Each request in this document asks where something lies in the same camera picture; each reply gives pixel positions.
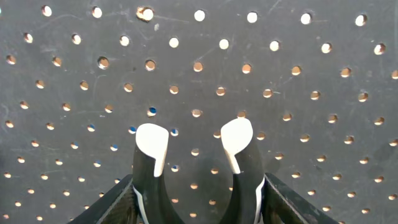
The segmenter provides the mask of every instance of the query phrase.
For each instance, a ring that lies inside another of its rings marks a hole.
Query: perforated panel
[[[143,123],[171,132],[177,213],[218,223],[232,186],[219,129],[236,116],[251,120],[265,170],[332,218],[398,218],[395,1],[0,8],[1,223],[79,215],[131,172]]]

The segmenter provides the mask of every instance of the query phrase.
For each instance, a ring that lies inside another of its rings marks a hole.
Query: white rubber tip
[[[156,124],[142,124],[137,128],[136,144],[147,156],[155,159],[154,177],[163,173],[169,142],[169,132]]]
[[[249,145],[252,137],[253,128],[246,118],[236,118],[221,128],[221,141],[234,174],[241,173],[235,155]]]

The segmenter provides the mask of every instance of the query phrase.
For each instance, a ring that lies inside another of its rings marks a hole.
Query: scratched surface
[[[42,15],[43,5],[51,7],[50,17]],[[94,6],[102,9],[99,19],[91,15]],[[139,6],[151,6],[153,20],[138,20]],[[389,145],[398,138],[398,80],[391,77],[398,69],[395,1],[3,0],[0,8],[0,214],[9,216],[0,223],[35,223],[37,215],[42,223],[66,223],[79,215],[131,172],[135,135],[128,129],[148,122],[179,131],[170,136],[165,164],[178,214],[185,223],[218,223],[232,174],[213,133],[242,110],[254,133],[266,134],[257,141],[265,170],[318,208],[330,206],[329,216],[347,224],[398,219],[398,200],[389,200],[398,191],[397,149]],[[206,12],[203,22],[194,19],[198,9]],[[259,16],[253,24],[246,20],[251,11]],[[312,15],[309,25],[300,22],[306,12]],[[360,14],[368,18],[362,27],[354,23]],[[24,42],[25,32],[32,35],[31,44]],[[74,33],[80,45],[72,43]],[[119,43],[121,35],[130,45]],[[179,39],[176,49],[169,46],[171,37]],[[221,39],[229,40],[227,50],[218,47]],[[273,40],[280,42],[276,52],[269,49]],[[325,42],[333,46],[328,54],[320,50]],[[379,43],[386,50],[375,55]],[[16,58],[15,65],[6,62],[7,55]],[[60,67],[53,65],[54,57],[62,59]],[[108,69],[98,68],[99,57],[108,58]],[[156,62],[154,71],[145,69],[148,59]],[[193,71],[196,61],[202,72]],[[244,63],[251,64],[251,73],[242,73]],[[291,74],[295,65],[302,68],[300,75]],[[351,69],[348,78],[340,76],[344,67]],[[45,83],[43,89],[37,80]],[[82,80],[86,91],[80,89]],[[125,83],[134,91],[124,91]],[[178,94],[169,92],[171,85],[179,87]],[[224,96],[216,95],[219,86],[225,87]],[[268,88],[274,94],[264,98]],[[318,100],[311,100],[312,91],[320,92]],[[364,92],[368,100],[359,102]],[[23,110],[21,101],[29,109]],[[62,110],[63,103],[71,110]],[[112,113],[105,112],[106,105],[113,105]],[[153,118],[146,114],[150,106],[157,109]],[[193,109],[203,114],[194,118]],[[286,113],[292,115],[288,122],[282,119]],[[336,123],[328,123],[330,114],[337,114]],[[378,117],[385,121],[376,126]],[[94,132],[87,130],[89,124]],[[310,136],[308,142],[300,141],[303,134]],[[346,136],[354,142],[345,144]],[[39,147],[32,147],[33,140]],[[78,149],[70,147],[73,141]],[[109,148],[113,144],[117,151]],[[281,160],[275,159],[279,153]],[[326,160],[318,162],[320,156]],[[365,157],[369,162],[361,164]],[[56,159],[63,164],[56,165]],[[172,172],[173,165],[180,170]],[[216,175],[210,172],[214,167],[220,170]],[[293,179],[294,172],[301,176]],[[333,180],[338,174],[341,179]],[[384,180],[376,183],[380,176]],[[316,194],[309,196],[309,190]],[[356,196],[347,197],[349,192]],[[51,209],[51,203],[57,207]],[[364,208],[370,212],[364,215]]]

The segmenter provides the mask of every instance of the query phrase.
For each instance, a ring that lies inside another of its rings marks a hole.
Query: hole
[[[213,134],[214,138],[221,138],[221,132],[219,130],[215,131]]]
[[[225,50],[225,49],[227,49],[228,47],[229,47],[229,42],[228,42],[228,40],[227,39],[222,39],[222,40],[220,40],[220,42],[219,42],[219,47],[222,49],[222,50]]]
[[[242,66],[242,72],[244,74],[249,74],[251,72],[251,65],[250,64],[244,64]]]
[[[26,110],[29,108],[29,104],[26,103],[26,101],[21,101],[19,103],[19,105],[21,106],[22,109]]]
[[[62,65],[62,60],[61,60],[60,58],[58,58],[58,57],[54,57],[54,58],[52,59],[52,63],[53,63],[55,66],[57,66],[57,67],[61,67],[61,65]]]
[[[384,180],[384,177],[383,177],[383,176],[380,176],[380,177],[374,179],[374,181],[375,181],[376,183],[381,183],[383,180]]]
[[[171,132],[170,132],[170,134],[172,135],[172,136],[178,136],[178,130],[177,129],[172,129],[171,130]]]
[[[299,173],[299,172],[294,172],[293,174],[292,174],[292,177],[293,178],[299,178],[301,176],[301,173]]]
[[[249,12],[248,14],[248,22],[255,23],[257,21],[257,13]]]
[[[355,192],[350,192],[350,193],[347,194],[347,196],[348,196],[349,198],[353,198],[353,197],[355,197],[355,195],[356,195]]]
[[[177,86],[171,86],[170,87],[170,92],[172,94],[177,94],[178,93],[178,87]]]
[[[277,160],[281,160],[281,159],[283,159],[284,158],[284,155],[282,154],[282,153],[278,153],[276,156],[275,156],[275,159],[277,159]]]
[[[192,110],[192,116],[193,116],[194,118],[200,117],[201,114],[202,114],[202,111],[201,111],[201,110],[198,110],[198,109],[193,109],[193,110]]]
[[[89,125],[87,126],[87,130],[88,130],[89,132],[95,131],[95,126],[94,126],[94,124],[89,124]]]
[[[362,213],[363,213],[363,214],[368,214],[370,211],[371,211],[371,210],[368,209],[368,208],[362,209]]]
[[[120,44],[124,47],[127,47],[130,44],[130,39],[127,36],[121,36],[120,39]]]
[[[172,166],[172,171],[173,172],[178,172],[180,170],[180,167],[178,165]]]
[[[382,54],[384,54],[384,51],[386,51],[386,46],[384,45],[384,44],[377,44],[375,47],[374,47],[374,53],[376,54],[376,55],[382,55]]]
[[[172,37],[172,38],[169,40],[169,45],[170,45],[170,47],[172,47],[172,48],[178,47],[178,39],[175,38],[175,37]]]
[[[394,140],[392,140],[390,143],[390,146],[397,146],[398,145],[398,139],[394,139]]]
[[[246,112],[245,111],[239,111],[237,117],[245,118],[246,117]]]
[[[145,68],[146,68],[148,71],[153,71],[153,70],[155,70],[155,66],[156,66],[156,64],[155,64],[155,62],[154,62],[153,60],[147,60],[147,61],[145,62]]]
[[[107,69],[109,67],[109,61],[106,57],[100,57],[98,59],[98,67],[100,69]]]
[[[112,113],[112,111],[113,111],[113,106],[112,106],[112,105],[106,105],[106,106],[105,106],[105,111],[106,111],[107,113]]]
[[[325,207],[322,207],[322,210],[324,212],[329,212],[331,210],[331,207],[330,206],[325,206]]]
[[[45,86],[45,84],[44,84],[44,82],[42,80],[37,80],[36,81],[36,87],[37,88],[43,89],[44,86]]]
[[[333,176],[333,180],[340,180],[342,178],[341,174],[336,174]]]
[[[152,9],[148,7],[138,7],[137,8],[137,17],[143,21],[149,22],[154,18],[154,12]]]
[[[369,158],[365,157],[359,161],[360,164],[367,164],[369,162]]]
[[[312,196],[312,195],[316,194],[316,191],[315,190],[310,190],[307,193],[308,193],[308,195]]]
[[[56,160],[55,160],[55,164],[58,165],[58,166],[60,166],[60,165],[63,164],[63,162],[62,162],[60,159],[56,159]]]
[[[224,87],[218,87],[216,90],[216,94],[218,96],[224,96],[225,95],[225,88]]]
[[[292,115],[290,113],[284,114],[283,120],[290,121],[292,119]]]
[[[342,71],[340,72],[341,77],[347,78],[351,75],[351,69],[350,68],[343,68]]]
[[[384,118],[380,117],[374,120],[375,125],[382,125],[384,123]]]
[[[38,141],[33,140],[31,143],[32,143],[33,147],[38,147],[39,146],[39,142]]]
[[[111,148],[112,151],[116,152],[118,150],[118,145],[117,144],[113,144],[113,145],[111,145],[110,148]]]
[[[95,161],[93,164],[97,168],[101,167],[101,162],[100,161]]]
[[[25,159],[23,157],[18,157],[17,160],[19,163],[25,163]]]
[[[46,127],[47,127],[48,130],[51,130],[51,131],[54,130],[54,124],[53,123],[47,123]]]
[[[72,147],[72,149],[78,149],[79,148],[79,144],[74,141],[74,142],[70,143],[70,147]]]
[[[276,41],[276,40],[274,40],[274,41],[272,41],[270,44],[269,44],[269,48],[272,50],[272,51],[277,51],[277,50],[279,50],[279,42],[278,41]]]
[[[136,131],[137,131],[137,128],[136,128],[136,127],[130,126],[130,128],[129,128],[129,133],[130,133],[130,134],[135,134]]]
[[[96,7],[96,6],[93,8],[91,13],[97,19],[101,18],[101,16],[102,16],[102,10],[99,7]]]
[[[201,72],[201,71],[203,70],[203,64],[200,63],[200,62],[195,62],[195,63],[193,64],[193,70],[194,70],[195,72]]]
[[[153,117],[156,115],[156,108],[154,108],[153,106],[151,106],[148,110],[147,110],[147,115],[148,117]]]
[[[301,73],[301,68],[299,66],[294,66],[292,68],[292,75],[299,75]]]
[[[87,84],[87,82],[86,82],[86,81],[82,81],[82,82],[80,83],[80,88],[81,88],[82,90],[88,90],[88,84]]]
[[[334,123],[336,123],[337,120],[338,120],[338,118],[337,118],[336,114],[329,115],[329,118],[328,118],[329,123],[334,124]]]
[[[311,93],[311,100],[319,100],[319,96],[321,95],[321,93],[320,92],[318,92],[318,91],[313,91],[312,93]]]
[[[257,139],[260,140],[260,141],[264,140],[265,138],[266,138],[266,134],[265,133],[259,133],[257,135]]]
[[[78,34],[73,34],[72,35],[72,42],[76,45],[79,45],[81,43],[81,38]]]
[[[389,200],[395,200],[395,199],[397,199],[397,195],[396,194],[392,194],[392,195],[390,195],[390,196],[388,196],[388,199]]]
[[[191,184],[191,188],[192,188],[193,190],[195,190],[195,189],[198,188],[198,185],[197,185],[197,184]]]
[[[70,111],[70,104],[69,104],[69,103],[64,103],[64,104],[62,105],[62,109],[63,109],[64,111]]]
[[[365,102],[366,100],[368,100],[368,97],[369,97],[368,93],[361,93],[358,96],[358,100],[359,102]]]
[[[25,33],[24,34],[24,40],[25,42],[27,42],[28,44],[31,44],[33,42],[33,37],[31,34],[29,33]]]
[[[329,43],[322,44],[321,51],[324,54],[331,52],[331,44]]]
[[[352,144],[352,143],[354,143],[354,136],[346,136],[346,138],[344,139],[344,143],[345,143],[345,144]]]
[[[309,13],[305,13],[301,16],[301,23],[304,25],[307,25],[309,23],[311,23],[311,15]]]
[[[132,84],[131,83],[124,84],[124,91],[128,93],[132,92]]]
[[[44,15],[44,16],[51,16],[51,14],[52,14],[52,10],[51,10],[51,8],[49,7],[49,6],[43,6],[42,7],[42,14]]]
[[[317,159],[318,162],[324,162],[325,160],[326,160],[326,156],[320,156]]]
[[[367,19],[368,19],[368,17],[367,17],[366,15],[359,15],[359,16],[355,19],[355,25],[357,25],[357,26],[363,26],[363,25],[365,25]]]
[[[196,21],[201,22],[205,19],[206,14],[202,10],[197,10],[193,16]]]
[[[13,127],[14,127],[14,124],[13,124],[11,121],[6,121],[6,126],[7,126],[8,128],[13,128]]]
[[[398,70],[395,70],[391,73],[391,78],[392,79],[398,79]]]
[[[191,154],[192,154],[193,156],[198,156],[198,155],[199,155],[199,149],[192,149],[192,150],[191,150]]]
[[[6,59],[7,63],[10,65],[15,65],[17,63],[17,59],[12,55],[7,55]]]
[[[266,90],[264,90],[264,91],[262,92],[262,96],[265,97],[265,98],[270,98],[270,97],[272,97],[272,94],[274,94],[274,93],[273,93],[272,90],[270,90],[270,89],[266,89]]]
[[[212,168],[212,169],[210,170],[210,172],[211,172],[212,174],[218,174],[218,169],[217,169],[217,168]]]

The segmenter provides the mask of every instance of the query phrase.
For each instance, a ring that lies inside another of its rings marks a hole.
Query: pegboard
[[[220,128],[237,116],[264,170],[327,215],[398,219],[395,1],[0,8],[0,223],[78,216],[131,173],[143,123],[170,131],[164,174],[182,220],[218,223],[232,187]]]

